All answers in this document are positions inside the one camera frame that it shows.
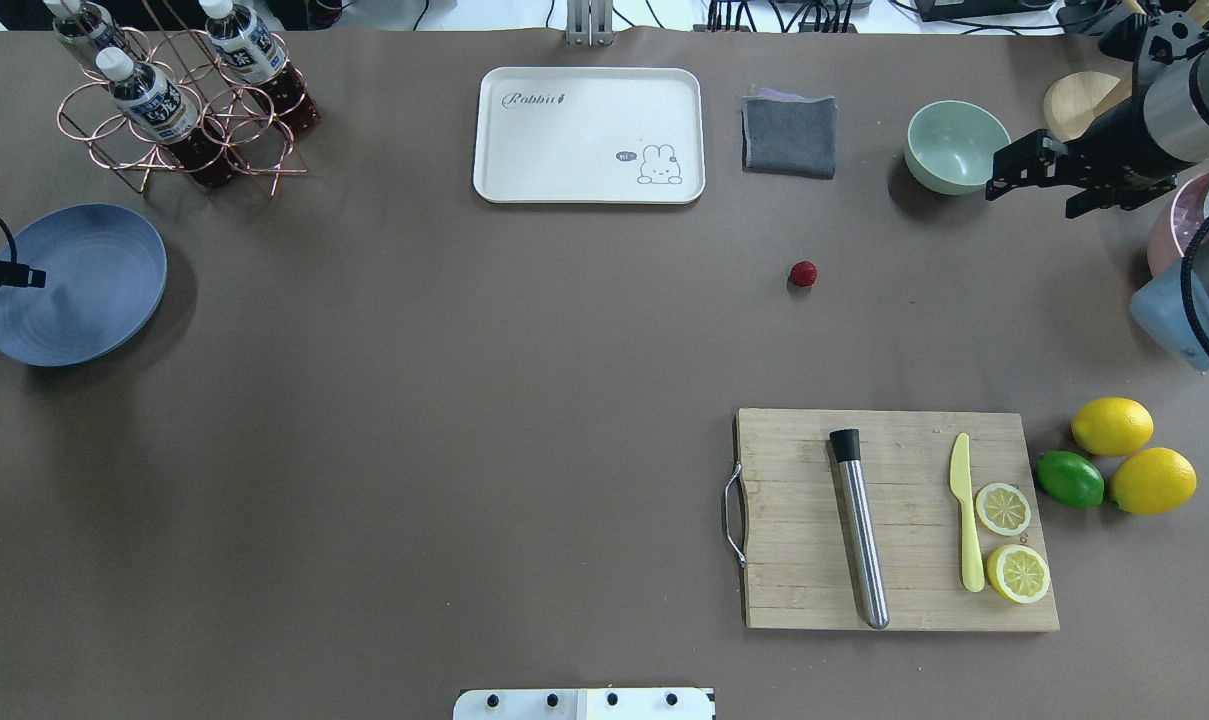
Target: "yellow knife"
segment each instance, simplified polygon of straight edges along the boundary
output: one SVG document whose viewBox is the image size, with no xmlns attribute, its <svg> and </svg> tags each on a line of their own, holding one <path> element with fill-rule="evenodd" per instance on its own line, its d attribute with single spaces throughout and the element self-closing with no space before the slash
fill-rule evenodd
<svg viewBox="0 0 1209 720">
<path fill-rule="evenodd" d="M 951 495 L 960 501 L 960 579 L 968 592 L 982 592 L 982 548 L 973 516 L 973 475 L 968 474 L 968 432 L 960 432 L 951 448 Z"/>
</svg>

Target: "mint green bowl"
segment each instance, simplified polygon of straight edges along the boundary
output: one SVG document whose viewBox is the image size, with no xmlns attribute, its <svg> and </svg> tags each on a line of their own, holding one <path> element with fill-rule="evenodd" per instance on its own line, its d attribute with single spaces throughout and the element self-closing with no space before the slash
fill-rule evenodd
<svg viewBox="0 0 1209 720">
<path fill-rule="evenodd" d="M 962 100 L 931 101 L 906 128 L 906 167 L 924 187 L 968 194 L 991 179 L 996 150 L 1008 145 L 1000 120 Z"/>
</svg>

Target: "wooden disc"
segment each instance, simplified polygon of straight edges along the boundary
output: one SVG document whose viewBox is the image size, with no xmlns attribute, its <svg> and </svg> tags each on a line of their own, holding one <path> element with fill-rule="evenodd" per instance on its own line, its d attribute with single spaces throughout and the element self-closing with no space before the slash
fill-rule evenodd
<svg viewBox="0 0 1209 720">
<path fill-rule="evenodd" d="M 1120 79 L 1105 72 L 1075 72 L 1060 79 L 1045 94 L 1045 123 L 1057 140 L 1065 143 L 1084 134 L 1093 122 L 1093 108 Z"/>
</svg>

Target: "soda bottle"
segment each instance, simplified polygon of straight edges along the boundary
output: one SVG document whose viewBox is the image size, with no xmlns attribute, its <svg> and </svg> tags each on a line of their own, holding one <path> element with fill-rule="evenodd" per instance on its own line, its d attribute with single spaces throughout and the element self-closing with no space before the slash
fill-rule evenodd
<svg viewBox="0 0 1209 720">
<path fill-rule="evenodd" d="M 45 6 L 54 17 L 52 29 L 57 40 L 89 72 L 97 72 L 97 53 L 106 47 L 118 47 L 133 59 L 144 59 L 129 47 L 128 37 L 111 19 L 110 10 L 82 0 L 45 0 Z"/>
<path fill-rule="evenodd" d="M 202 117 L 164 70 L 133 60 L 118 47 L 98 53 L 97 69 L 109 79 L 115 105 L 196 182 L 216 187 L 235 179 L 237 172 L 221 145 L 221 128 Z"/>
<path fill-rule="evenodd" d="M 270 97 L 276 115 L 294 135 L 319 122 L 320 109 L 307 95 L 302 74 L 289 62 L 258 13 L 233 0 L 199 0 L 199 6 L 208 14 L 206 29 L 216 53 L 241 82 Z M 270 114 L 270 105 L 256 92 L 248 95 Z"/>
</svg>

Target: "white bottle cap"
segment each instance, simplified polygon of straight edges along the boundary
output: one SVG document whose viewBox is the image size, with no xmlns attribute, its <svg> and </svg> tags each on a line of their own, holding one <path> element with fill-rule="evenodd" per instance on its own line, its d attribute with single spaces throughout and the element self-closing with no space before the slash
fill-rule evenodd
<svg viewBox="0 0 1209 720">
<path fill-rule="evenodd" d="M 82 5 L 80 0 L 45 0 L 48 12 L 59 18 L 69 18 L 70 14 L 77 13 Z"/>
<path fill-rule="evenodd" d="M 235 10 L 233 0 L 199 0 L 199 6 L 215 21 L 225 18 Z"/>
<path fill-rule="evenodd" d="M 100 69 L 109 81 L 118 82 L 133 74 L 133 58 L 126 56 L 118 47 L 108 47 L 97 54 L 97 69 Z"/>
</svg>

